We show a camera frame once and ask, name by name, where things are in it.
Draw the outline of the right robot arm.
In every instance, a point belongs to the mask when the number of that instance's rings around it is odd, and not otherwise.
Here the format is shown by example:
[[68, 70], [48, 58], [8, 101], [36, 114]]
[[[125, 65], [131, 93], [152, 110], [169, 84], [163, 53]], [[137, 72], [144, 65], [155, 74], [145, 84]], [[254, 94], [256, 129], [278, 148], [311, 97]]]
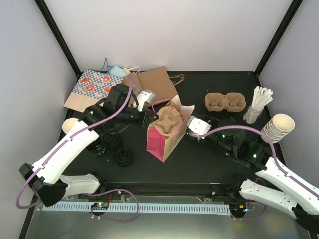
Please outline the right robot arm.
[[275, 148], [268, 138], [268, 147], [246, 139], [245, 133], [260, 131], [241, 125], [213, 125], [191, 116], [187, 122], [187, 133], [198, 143], [218, 147], [230, 158], [252, 170], [253, 173], [270, 182], [275, 189], [253, 182], [250, 179], [238, 180], [227, 187], [227, 196], [233, 201], [240, 198], [260, 202], [280, 210], [305, 230], [319, 232], [319, 189], [302, 179], [276, 156]]

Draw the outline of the pink cakes paper bag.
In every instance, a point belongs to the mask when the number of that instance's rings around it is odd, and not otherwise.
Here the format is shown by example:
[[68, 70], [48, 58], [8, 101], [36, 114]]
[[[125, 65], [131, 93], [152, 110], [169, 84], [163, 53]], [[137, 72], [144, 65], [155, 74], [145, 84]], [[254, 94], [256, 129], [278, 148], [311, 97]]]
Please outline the pink cakes paper bag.
[[165, 162], [186, 135], [186, 123], [195, 105], [184, 106], [179, 95], [157, 111], [159, 119], [147, 129], [146, 151], [161, 162]]

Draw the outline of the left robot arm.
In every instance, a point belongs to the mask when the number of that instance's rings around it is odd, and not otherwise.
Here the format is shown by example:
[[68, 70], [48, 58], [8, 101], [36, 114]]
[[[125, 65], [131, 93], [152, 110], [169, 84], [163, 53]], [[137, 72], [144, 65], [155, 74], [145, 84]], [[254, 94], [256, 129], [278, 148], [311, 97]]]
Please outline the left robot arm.
[[77, 194], [91, 194], [96, 199], [103, 198], [107, 186], [93, 174], [65, 176], [64, 170], [88, 146], [100, 146], [103, 135], [111, 132], [115, 125], [139, 124], [148, 126], [159, 116], [145, 108], [155, 94], [142, 90], [138, 95], [132, 87], [116, 84], [107, 97], [88, 106], [69, 132], [44, 157], [32, 165], [25, 163], [19, 169], [39, 200], [47, 207], [62, 198]]

